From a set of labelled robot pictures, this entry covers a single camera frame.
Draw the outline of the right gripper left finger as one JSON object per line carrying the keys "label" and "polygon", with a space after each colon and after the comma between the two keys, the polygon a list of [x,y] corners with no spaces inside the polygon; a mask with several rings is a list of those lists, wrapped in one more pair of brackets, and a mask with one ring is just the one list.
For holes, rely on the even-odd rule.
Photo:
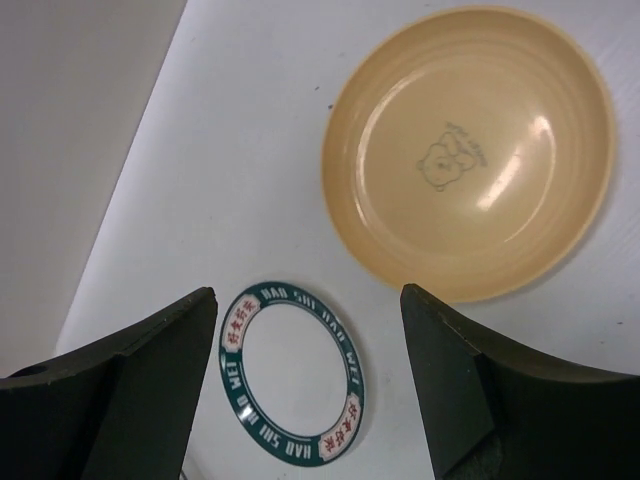
{"label": "right gripper left finger", "polygon": [[4,479],[176,479],[213,343],[210,287],[1,380]]}

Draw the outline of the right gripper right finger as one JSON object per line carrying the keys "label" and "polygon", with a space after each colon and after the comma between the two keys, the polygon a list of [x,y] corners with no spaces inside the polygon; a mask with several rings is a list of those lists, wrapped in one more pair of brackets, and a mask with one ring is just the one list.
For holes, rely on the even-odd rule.
{"label": "right gripper right finger", "polygon": [[489,329],[415,284],[400,307],[438,479],[635,479],[639,379]]}

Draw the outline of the white plate green rim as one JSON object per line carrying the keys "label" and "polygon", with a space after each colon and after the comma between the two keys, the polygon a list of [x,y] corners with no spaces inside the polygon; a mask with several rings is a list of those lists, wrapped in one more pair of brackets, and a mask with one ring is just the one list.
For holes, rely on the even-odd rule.
{"label": "white plate green rim", "polygon": [[313,293],[282,281],[245,288],[222,322],[224,391],[249,436],[291,465],[327,465],[364,419],[362,365],[349,331]]}

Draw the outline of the yellow bear plate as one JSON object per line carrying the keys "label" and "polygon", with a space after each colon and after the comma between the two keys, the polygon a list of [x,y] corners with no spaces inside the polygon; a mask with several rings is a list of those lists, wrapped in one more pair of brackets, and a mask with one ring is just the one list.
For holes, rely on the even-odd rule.
{"label": "yellow bear plate", "polygon": [[397,32],[346,82],[323,142],[323,191],[373,276],[474,302],[571,253],[616,150],[609,89],[572,37],[522,10],[464,6]]}

